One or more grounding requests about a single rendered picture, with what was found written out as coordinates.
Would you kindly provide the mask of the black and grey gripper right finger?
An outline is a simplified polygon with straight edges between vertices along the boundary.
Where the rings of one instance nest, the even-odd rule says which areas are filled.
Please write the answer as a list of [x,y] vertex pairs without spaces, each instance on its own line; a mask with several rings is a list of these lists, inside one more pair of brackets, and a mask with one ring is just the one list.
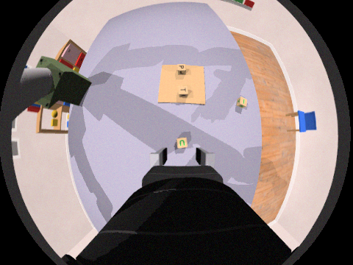
[[211,166],[215,168],[215,153],[196,147],[196,161],[201,166]]

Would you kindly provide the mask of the tan letter block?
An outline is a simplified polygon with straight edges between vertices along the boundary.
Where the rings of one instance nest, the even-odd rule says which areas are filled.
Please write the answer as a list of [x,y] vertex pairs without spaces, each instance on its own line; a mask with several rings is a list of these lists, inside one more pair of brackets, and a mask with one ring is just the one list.
[[186,74],[185,64],[177,64],[177,73],[178,74]]
[[178,138],[177,139],[178,148],[188,147],[187,138]]
[[244,108],[246,107],[247,99],[244,99],[243,97],[238,98],[237,100],[237,106]]
[[179,86],[179,97],[188,97],[188,87]]

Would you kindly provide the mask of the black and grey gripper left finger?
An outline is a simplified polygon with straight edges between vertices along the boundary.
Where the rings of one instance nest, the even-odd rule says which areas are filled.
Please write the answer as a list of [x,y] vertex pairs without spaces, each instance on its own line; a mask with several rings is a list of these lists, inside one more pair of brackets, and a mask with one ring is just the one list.
[[167,147],[163,147],[162,149],[158,150],[157,152],[152,152],[149,154],[149,164],[150,169],[153,166],[162,166],[165,165],[167,161]]

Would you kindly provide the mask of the tan square mat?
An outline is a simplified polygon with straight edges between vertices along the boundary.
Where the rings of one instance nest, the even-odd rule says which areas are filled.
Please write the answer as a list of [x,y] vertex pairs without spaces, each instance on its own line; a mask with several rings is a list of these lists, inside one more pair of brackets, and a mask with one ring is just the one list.
[[[178,86],[188,87],[188,97],[179,97]],[[204,66],[186,65],[186,74],[178,74],[177,65],[163,65],[158,102],[205,105]]]

